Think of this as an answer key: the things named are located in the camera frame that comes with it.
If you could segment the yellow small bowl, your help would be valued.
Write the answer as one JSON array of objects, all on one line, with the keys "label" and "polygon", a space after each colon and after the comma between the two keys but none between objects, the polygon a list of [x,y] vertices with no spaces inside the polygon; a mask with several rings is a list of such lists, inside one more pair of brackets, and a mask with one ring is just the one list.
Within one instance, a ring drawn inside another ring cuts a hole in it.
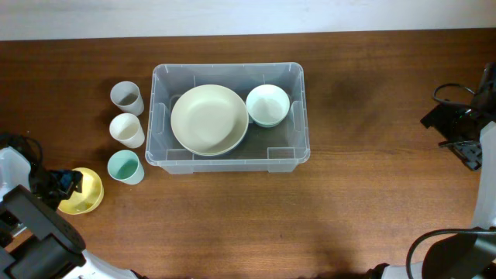
[{"label": "yellow small bowl", "polygon": [[69,215],[80,215],[95,210],[104,197],[104,188],[99,175],[86,167],[74,169],[82,173],[81,192],[75,191],[71,198],[63,200],[58,209]]}]

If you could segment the mint green plastic cup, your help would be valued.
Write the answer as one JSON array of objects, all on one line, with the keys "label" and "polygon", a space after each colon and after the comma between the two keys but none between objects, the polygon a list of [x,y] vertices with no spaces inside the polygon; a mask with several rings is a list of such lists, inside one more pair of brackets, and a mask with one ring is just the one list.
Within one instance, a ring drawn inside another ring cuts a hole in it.
[{"label": "mint green plastic cup", "polygon": [[114,180],[129,185],[140,183],[145,175],[138,155],[131,150],[114,153],[108,160],[107,171]]}]

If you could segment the cream plastic cup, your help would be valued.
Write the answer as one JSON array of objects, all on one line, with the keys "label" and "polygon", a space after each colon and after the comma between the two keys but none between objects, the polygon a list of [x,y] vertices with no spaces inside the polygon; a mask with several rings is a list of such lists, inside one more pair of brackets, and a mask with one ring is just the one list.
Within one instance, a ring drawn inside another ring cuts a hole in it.
[{"label": "cream plastic cup", "polygon": [[145,135],[138,117],[131,113],[117,115],[109,125],[109,132],[114,140],[124,146],[135,149],[145,142]]}]

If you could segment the grey plastic cup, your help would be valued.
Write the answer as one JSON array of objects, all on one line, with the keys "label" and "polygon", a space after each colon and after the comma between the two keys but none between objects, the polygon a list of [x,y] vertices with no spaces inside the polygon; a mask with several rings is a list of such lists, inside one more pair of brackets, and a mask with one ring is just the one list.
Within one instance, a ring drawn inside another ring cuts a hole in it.
[{"label": "grey plastic cup", "polygon": [[144,111],[144,102],[139,87],[131,81],[121,81],[110,91],[110,99],[123,112],[139,116]]}]

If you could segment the large cream bowl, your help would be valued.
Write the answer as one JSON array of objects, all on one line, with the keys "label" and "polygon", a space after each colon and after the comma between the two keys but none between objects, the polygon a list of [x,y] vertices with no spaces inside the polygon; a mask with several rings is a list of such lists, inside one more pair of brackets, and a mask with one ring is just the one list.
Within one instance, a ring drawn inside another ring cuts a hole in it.
[{"label": "large cream bowl", "polygon": [[206,84],[186,91],[175,103],[170,124],[177,141],[200,156],[216,157],[235,149],[244,139],[249,115],[233,90]]}]

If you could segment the mint green small bowl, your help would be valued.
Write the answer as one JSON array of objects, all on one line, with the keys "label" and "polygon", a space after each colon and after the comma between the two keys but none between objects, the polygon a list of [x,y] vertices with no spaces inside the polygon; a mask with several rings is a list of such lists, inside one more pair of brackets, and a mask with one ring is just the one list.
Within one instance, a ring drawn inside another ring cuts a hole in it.
[{"label": "mint green small bowl", "polygon": [[255,119],[253,119],[253,123],[260,126],[260,127],[263,127],[263,128],[273,128],[275,126],[278,126],[279,124],[282,123],[282,120],[279,120],[279,121],[276,121],[276,122],[259,122]]}]

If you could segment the white small bowl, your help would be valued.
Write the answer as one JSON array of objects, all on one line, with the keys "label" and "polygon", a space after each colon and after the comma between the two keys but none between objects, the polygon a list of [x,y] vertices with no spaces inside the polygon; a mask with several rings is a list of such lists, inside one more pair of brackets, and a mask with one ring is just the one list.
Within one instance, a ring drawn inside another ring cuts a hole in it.
[{"label": "white small bowl", "polygon": [[255,87],[246,98],[249,116],[259,122],[283,121],[290,106],[288,94],[282,88],[272,84]]}]

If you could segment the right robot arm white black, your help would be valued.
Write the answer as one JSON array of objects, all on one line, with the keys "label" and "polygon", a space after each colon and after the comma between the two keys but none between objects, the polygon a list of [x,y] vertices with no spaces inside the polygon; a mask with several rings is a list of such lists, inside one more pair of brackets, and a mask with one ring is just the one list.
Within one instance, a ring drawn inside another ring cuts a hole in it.
[{"label": "right robot arm white black", "polygon": [[438,98],[421,123],[434,128],[447,148],[472,171],[480,171],[477,203],[469,229],[438,229],[410,246],[405,265],[387,263],[367,278],[493,278],[495,276],[495,64],[484,68],[470,104]]}]

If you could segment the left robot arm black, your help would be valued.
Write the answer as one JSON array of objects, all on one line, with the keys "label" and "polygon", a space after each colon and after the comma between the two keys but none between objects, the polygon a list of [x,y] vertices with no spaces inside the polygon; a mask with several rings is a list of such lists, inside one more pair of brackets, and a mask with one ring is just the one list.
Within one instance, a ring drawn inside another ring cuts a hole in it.
[{"label": "left robot arm black", "polygon": [[2,278],[142,277],[88,252],[78,231],[26,188],[30,172],[21,153],[1,149],[1,213],[17,221],[1,222]]}]

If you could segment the clear plastic storage container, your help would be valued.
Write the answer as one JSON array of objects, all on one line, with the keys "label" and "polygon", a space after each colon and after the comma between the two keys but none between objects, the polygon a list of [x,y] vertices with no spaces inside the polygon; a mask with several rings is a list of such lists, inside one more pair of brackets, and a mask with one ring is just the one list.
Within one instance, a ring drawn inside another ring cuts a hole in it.
[{"label": "clear plastic storage container", "polygon": [[[263,128],[253,122],[243,147],[229,156],[202,157],[186,150],[171,128],[171,112],[189,89],[218,84],[246,98],[262,84],[282,88],[290,98],[281,124]],[[310,157],[305,76],[295,62],[258,64],[159,64],[153,69],[146,136],[146,161],[169,174],[200,172],[292,172]]]}]

